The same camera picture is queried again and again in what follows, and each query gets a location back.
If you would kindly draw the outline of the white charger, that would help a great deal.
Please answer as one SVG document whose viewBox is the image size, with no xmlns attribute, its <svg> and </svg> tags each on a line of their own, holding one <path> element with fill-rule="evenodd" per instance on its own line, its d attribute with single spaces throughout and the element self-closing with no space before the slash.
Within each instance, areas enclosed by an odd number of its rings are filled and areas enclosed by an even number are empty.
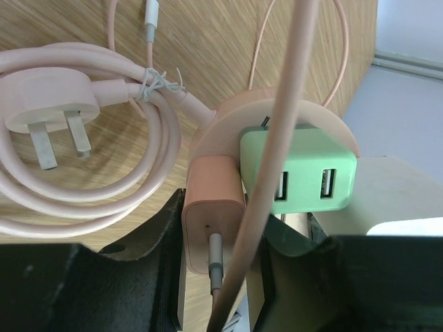
<svg viewBox="0 0 443 332">
<path fill-rule="evenodd" d="M 347 152 L 286 168 L 274 212 L 313 212 L 328 235 L 442 236 L 442 186 L 395 157 Z"/>
</svg>

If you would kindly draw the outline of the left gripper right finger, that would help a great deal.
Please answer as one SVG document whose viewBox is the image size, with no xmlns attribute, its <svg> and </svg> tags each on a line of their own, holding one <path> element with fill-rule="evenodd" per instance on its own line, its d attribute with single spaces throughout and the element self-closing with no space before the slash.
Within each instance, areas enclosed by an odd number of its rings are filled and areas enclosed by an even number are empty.
<svg viewBox="0 0 443 332">
<path fill-rule="evenodd" d="M 332 236 L 270 216 L 254 261 L 256 331 L 441 331 L 439 237 Z"/>
</svg>

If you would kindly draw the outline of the green usb charger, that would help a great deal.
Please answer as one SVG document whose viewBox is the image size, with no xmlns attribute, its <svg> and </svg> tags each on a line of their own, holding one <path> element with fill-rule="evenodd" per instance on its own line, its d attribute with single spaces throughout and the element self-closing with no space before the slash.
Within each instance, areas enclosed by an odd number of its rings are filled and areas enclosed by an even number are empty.
<svg viewBox="0 0 443 332">
<path fill-rule="evenodd" d="M 354 153 L 322 129 L 307 124 L 297 126 L 271 213 L 342 210 L 352 197 L 356 167 Z"/>
</svg>

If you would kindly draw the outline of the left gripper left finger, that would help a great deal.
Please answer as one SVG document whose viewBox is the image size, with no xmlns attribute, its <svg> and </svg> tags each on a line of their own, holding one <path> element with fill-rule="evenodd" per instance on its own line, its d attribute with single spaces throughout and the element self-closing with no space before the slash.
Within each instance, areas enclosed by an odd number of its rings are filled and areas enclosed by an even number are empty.
<svg viewBox="0 0 443 332">
<path fill-rule="evenodd" d="M 177 190 L 97 252 L 80 243 L 1 246 L 2 331 L 180 331 L 186 269 Z"/>
</svg>

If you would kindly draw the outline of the pink usb charger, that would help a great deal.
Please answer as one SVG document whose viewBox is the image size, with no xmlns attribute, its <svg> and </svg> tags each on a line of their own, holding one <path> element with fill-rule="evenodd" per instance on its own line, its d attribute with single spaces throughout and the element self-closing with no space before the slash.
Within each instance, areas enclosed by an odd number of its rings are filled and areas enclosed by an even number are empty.
<svg viewBox="0 0 443 332">
<path fill-rule="evenodd" d="M 188 268 L 208 273 L 210 235 L 221 235 L 224 267 L 232 255 L 245 211 L 237 161 L 230 156 L 204 156 L 190 164 L 181 213 Z"/>
</svg>

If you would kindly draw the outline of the pink round socket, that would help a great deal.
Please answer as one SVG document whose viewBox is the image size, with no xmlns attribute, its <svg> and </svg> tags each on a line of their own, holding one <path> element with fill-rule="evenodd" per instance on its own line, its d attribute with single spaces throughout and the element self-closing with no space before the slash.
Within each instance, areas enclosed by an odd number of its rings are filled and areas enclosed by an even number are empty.
<svg viewBox="0 0 443 332">
<path fill-rule="evenodd" d="M 190 163 L 204 156 L 230 156 L 239 161 L 239 140 L 247 127 L 259 127 L 270 118 L 277 88 L 254 88 L 234 95 L 216 107 L 216 116 L 195 131 L 188 154 Z M 302 100 L 298 107 L 298 125 L 322 129 L 347 147 L 358 158 L 357 141 L 347 125 L 333 112 L 314 102 Z"/>
</svg>

